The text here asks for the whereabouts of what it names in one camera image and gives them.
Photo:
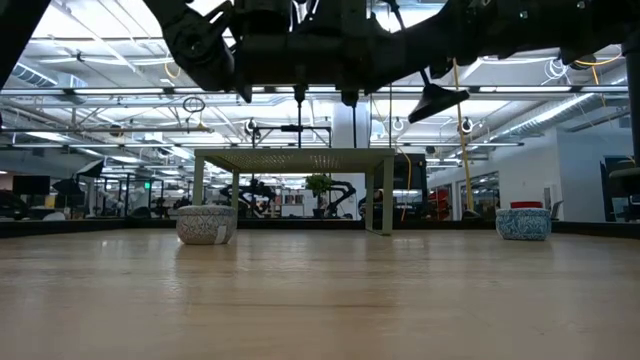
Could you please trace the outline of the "grey patterned round candle holder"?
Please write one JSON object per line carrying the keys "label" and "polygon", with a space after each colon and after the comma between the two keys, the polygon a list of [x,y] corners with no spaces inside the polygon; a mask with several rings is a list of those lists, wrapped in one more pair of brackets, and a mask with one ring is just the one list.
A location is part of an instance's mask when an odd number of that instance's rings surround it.
{"label": "grey patterned round candle holder", "polygon": [[235,236],[237,216],[233,207],[191,205],[178,209],[176,231],[186,245],[224,245]]}

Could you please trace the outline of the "small potted plant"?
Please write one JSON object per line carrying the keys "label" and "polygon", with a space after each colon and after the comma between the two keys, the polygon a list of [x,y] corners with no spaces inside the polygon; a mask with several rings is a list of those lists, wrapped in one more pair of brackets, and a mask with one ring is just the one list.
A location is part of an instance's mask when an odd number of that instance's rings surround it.
{"label": "small potted plant", "polygon": [[305,188],[311,190],[316,198],[314,217],[321,219],[325,216],[323,196],[331,191],[331,179],[325,174],[312,174],[305,178]]}

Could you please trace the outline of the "black background monitor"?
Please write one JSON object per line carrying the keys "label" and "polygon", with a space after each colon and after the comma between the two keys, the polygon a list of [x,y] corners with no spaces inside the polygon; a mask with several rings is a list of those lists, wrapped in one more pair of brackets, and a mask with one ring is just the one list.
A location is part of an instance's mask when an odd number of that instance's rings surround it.
{"label": "black background monitor", "polygon": [[16,195],[48,195],[51,178],[42,175],[14,175],[12,192]]}

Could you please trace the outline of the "dark rounded object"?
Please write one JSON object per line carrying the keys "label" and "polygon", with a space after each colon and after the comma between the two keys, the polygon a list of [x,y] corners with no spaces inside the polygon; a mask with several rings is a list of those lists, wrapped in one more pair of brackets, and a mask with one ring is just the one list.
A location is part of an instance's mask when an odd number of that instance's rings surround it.
{"label": "dark rounded object", "polygon": [[22,220],[28,216],[27,204],[17,195],[0,190],[0,218]]}

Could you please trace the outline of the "black softbox light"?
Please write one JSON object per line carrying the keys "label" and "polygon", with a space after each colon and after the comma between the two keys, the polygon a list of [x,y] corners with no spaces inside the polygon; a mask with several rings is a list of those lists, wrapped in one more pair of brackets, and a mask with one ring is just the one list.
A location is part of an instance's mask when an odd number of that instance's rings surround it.
{"label": "black softbox light", "polygon": [[75,173],[76,177],[99,178],[104,169],[105,160],[96,160],[86,164]]}
{"label": "black softbox light", "polygon": [[85,195],[75,178],[62,179],[55,182],[52,187],[59,196],[83,197]]}

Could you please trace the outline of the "black office chair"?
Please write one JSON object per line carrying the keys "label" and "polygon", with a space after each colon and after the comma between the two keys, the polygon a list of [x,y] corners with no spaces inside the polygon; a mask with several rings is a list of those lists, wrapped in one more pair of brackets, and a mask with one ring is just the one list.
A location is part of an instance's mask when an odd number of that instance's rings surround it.
{"label": "black office chair", "polygon": [[605,219],[640,222],[640,166],[629,157],[607,156],[600,167]]}

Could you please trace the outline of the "silver air duct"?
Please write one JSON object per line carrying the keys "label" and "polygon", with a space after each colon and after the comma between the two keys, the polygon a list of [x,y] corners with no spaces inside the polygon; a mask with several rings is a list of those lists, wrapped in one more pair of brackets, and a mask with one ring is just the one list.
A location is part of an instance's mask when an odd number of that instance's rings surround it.
{"label": "silver air duct", "polygon": [[10,76],[37,88],[84,88],[87,82],[69,73],[39,69],[26,63],[14,65]]}
{"label": "silver air duct", "polygon": [[562,101],[544,103],[523,115],[519,115],[503,126],[492,130],[490,134],[483,136],[480,142],[504,141],[507,137],[521,135],[528,131],[544,130],[549,126],[586,115],[601,107],[618,107],[628,103],[627,93],[573,95]]}

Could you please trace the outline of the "green mesh metal shelf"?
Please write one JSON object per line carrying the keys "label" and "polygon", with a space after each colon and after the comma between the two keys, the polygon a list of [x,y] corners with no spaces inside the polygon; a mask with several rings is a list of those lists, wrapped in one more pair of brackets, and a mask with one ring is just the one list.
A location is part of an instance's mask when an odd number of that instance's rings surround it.
{"label": "green mesh metal shelf", "polygon": [[198,148],[194,152],[194,181],[192,203],[200,205],[204,199],[204,168],[210,163],[232,174],[232,207],[238,207],[239,177],[244,174],[329,173],[365,175],[365,229],[373,228],[374,176],[383,169],[383,216],[377,233],[389,236],[393,231],[394,159],[392,148]]}

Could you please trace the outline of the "blue patterned round candle holder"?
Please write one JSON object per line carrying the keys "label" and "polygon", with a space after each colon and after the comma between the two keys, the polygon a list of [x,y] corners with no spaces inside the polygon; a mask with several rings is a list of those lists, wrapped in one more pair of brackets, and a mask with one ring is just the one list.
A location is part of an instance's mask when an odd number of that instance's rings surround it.
{"label": "blue patterned round candle holder", "polygon": [[547,209],[500,209],[496,231],[504,240],[544,241],[551,233],[551,214]]}

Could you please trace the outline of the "black screen panel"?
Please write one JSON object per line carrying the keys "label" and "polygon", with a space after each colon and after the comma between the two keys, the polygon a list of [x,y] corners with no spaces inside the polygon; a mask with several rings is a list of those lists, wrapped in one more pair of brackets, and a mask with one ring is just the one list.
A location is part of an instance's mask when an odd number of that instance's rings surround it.
{"label": "black screen panel", "polygon": [[394,220],[424,220],[428,210],[427,198],[425,156],[398,153],[394,158]]}

